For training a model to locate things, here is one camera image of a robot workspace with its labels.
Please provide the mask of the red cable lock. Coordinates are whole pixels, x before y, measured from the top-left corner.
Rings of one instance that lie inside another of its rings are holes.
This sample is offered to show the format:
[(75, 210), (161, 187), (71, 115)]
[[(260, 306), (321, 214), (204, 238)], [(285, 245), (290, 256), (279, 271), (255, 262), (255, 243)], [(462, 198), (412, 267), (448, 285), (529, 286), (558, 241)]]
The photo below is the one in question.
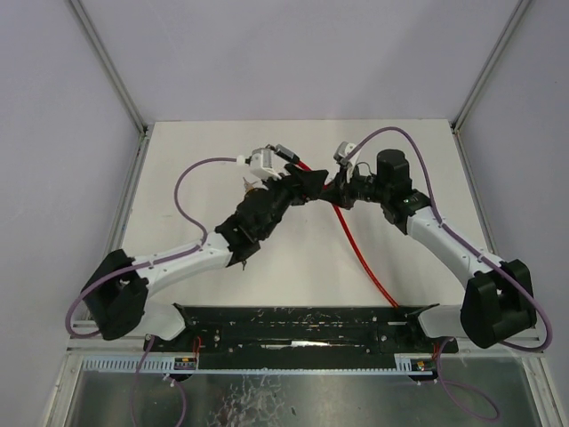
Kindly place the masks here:
[[(286, 162), (288, 162), (292, 165), (295, 165), (304, 171), (310, 171), (311, 170), (311, 168), (308, 165), (306, 165), (294, 152), (292, 152), (289, 149), (281, 146), (280, 144), (278, 144), (276, 146), (269, 144), (266, 146), (266, 148), (273, 151), (278, 157), (282, 158)], [(337, 219), (338, 219), (338, 221), (339, 221), (339, 223), (343, 229), (343, 232), (344, 232), (346, 238), (348, 239), (348, 242), (349, 242), (355, 256), (357, 257), (361, 267), (365, 271), (365, 274), (372, 281), (372, 283), (375, 285), (375, 287), (378, 289), (378, 291), (381, 293), (381, 295), (384, 297), (384, 299), (389, 303), (389, 305), (393, 309), (398, 309), (399, 304), (397, 303), (397, 301), (389, 294), (387, 289), (378, 280), (378, 278), (374, 274), (373, 270), (370, 268), (369, 264), (365, 260), (359, 246), (357, 245), (356, 240), (354, 239), (354, 237), (352, 235), (352, 232), (351, 232), (340, 208), (336, 205), (333, 205), (333, 210), (334, 210), (334, 213), (336, 214), (336, 217), (337, 217)]]

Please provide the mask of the small brass padlock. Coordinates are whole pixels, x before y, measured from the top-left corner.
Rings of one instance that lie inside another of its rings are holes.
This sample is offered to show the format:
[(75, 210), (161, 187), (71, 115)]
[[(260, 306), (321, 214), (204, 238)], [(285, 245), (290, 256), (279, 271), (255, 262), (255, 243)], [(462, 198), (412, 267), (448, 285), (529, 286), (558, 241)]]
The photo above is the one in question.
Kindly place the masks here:
[(246, 197), (250, 196), (255, 190), (258, 189), (256, 186), (256, 181), (248, 181), (245, 177), (243, 178), (244, 181), (244, 195)]

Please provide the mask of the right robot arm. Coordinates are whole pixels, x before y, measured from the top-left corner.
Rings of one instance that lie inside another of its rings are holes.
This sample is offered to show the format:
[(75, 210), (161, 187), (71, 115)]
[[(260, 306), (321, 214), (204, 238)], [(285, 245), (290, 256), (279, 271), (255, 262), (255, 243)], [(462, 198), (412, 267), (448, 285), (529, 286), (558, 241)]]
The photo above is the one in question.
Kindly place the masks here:
[(463, 237), (453, 238), (437, 219), (430, 197), (414, 188), (403, 151), (384, 149), (376, 157), (375, 173), (362, 175), (355, 148), (343, 142), (336, 149), (333, 158), (340, 169), (321, 199), (345, 209), (357, 201), (380, 205), (386, 220), (426, 247), (465, 290), (462, 304), (436, 304), (419, 314), (427, 337), (466, 336), (487, 349), (536, 325), (536, 309), (511, 283), (516, 280), (527, 293), (533, 290), (521, 261), (505, 262)]

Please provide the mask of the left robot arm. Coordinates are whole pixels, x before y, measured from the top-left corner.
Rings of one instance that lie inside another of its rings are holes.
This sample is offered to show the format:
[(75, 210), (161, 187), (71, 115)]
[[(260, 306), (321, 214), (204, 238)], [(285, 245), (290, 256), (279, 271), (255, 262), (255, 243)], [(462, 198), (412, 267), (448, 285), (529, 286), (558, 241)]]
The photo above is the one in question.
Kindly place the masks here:
[(174, 304), (154, 302), (153, 296), (208, 270), (246, 262), (290, 207), (319, 197), (326, 170), (307, 171), (295, 165), (285, 170), (280, 178), (269, 178), (262, 188), (246, 193), (234, 213), (196, 242), (139, 257), (123, 249), (107, 254), (77, 298), (90, 311), (96, 333), (106, 341), (135, 329), (166, 341), (181, 334), (186, 321), (180, 310)]

